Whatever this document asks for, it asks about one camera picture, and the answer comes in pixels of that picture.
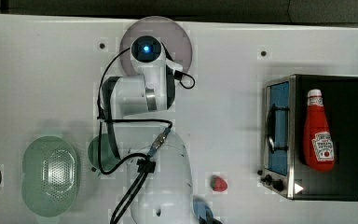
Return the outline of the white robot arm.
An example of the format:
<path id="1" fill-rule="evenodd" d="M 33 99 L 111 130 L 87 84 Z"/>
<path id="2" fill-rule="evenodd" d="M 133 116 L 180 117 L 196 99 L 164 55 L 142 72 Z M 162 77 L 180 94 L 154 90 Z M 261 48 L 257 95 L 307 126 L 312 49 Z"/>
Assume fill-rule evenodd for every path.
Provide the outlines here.
<path id="1" fill-rule="evenodd" d="M 117 163 L 98 168 L 111 175 L 124 165 L 128 188 L 110 217 L 119 224 L 129 212 L 136 224 L 190 224 L 192 176 L 186 146 L 173 130 L 173 122 L 151 117 L 166 111 L 175 100 L 175 76 L 183 72 L 159 38 L 143 35 L 122 50 L 130 55 L 133 76 L 103 75 L 97 106 L 99 135 L 106 135 Z"/>

